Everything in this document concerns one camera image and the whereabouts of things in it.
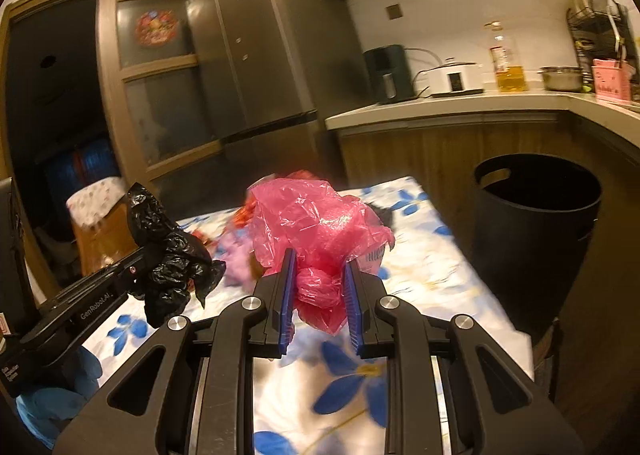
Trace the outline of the blue gloved left hand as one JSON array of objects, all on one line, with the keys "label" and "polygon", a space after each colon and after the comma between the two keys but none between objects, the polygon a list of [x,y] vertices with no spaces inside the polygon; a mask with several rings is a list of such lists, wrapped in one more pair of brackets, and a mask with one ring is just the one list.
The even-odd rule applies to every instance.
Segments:
[{"label": "blue gloved left hand", "polygon": [[16,399],[17,414],[28,431],[47,449],[96,394],[103,375],[98,358],[85,347],[62,365],[62,387],[42,388]]}]

